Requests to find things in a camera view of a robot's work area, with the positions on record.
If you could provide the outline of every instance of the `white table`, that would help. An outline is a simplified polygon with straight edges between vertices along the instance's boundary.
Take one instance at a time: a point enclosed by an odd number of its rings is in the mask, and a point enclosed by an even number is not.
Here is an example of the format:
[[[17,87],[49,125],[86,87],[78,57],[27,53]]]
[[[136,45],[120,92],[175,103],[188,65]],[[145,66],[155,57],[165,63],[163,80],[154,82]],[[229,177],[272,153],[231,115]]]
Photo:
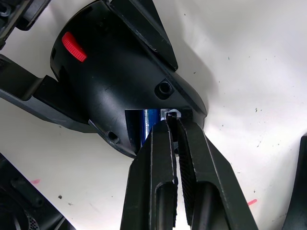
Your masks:
[[[1,53],[38,77],[53,76],[53,42],[90,2],[52,0],[29,32],[14,30]],[[307,2],[154,2],[178,73],[209,111],[206,135],[231,162],[246,200],[257,199],[250,209],[259,229],[281,229],[307,130]],[[41,121],[3,99],[0,108],[0,152],[28,180],[39,179],[36,188],[77,229],[118,230],[132,159],[97,134]],[[176,229],[189,229],[182,199]]]

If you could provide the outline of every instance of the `white surface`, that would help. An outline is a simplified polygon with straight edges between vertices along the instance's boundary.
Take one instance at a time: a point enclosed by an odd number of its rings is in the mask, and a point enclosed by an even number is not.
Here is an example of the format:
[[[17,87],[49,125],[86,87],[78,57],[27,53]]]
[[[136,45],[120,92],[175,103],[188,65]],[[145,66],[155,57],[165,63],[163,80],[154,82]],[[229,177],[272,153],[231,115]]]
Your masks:
[[[2,53],[36,76],[52,75],[56,36],[89,2],[52,0],[29,32],[14,30]],[[281,229],[307,130],[307,2],[154,2],[178,73],[209,111],[206,135],[231,162],[246,200],[258,200],[250,208],[259,229]],[[76,228],[118,230],[131,159],[96,134],[41,121],[2,99],[0,108],[0,152],[29,180],[40,179],[36,187]],[[188,229],[179,206],[176,229]]]

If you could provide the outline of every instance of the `blue component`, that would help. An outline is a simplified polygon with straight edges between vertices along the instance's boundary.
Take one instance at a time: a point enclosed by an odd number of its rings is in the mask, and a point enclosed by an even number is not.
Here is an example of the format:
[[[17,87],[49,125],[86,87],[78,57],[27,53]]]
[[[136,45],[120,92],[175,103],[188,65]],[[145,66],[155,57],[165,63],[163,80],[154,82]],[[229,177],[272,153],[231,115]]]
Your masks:
[[[149,135],[151,128],[160,121],[159,109],[142,110],[142,145]]]

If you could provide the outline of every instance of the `pink mark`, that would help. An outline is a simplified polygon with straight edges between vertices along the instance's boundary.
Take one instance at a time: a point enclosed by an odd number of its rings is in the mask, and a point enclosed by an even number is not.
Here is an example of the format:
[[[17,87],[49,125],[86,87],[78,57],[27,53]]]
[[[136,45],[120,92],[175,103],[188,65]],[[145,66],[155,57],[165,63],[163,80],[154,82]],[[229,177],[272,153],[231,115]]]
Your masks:
[[[30,181],[32,184],[38,184],[40,182],[40,179],[32,180]]]
[[[256,202],[257,202],[257,199],[254,199],[254,200],[252,200],[252,201],[249,201],[249,202],[248,202],[248,206],[253,205],[253,204],[255,204]]]

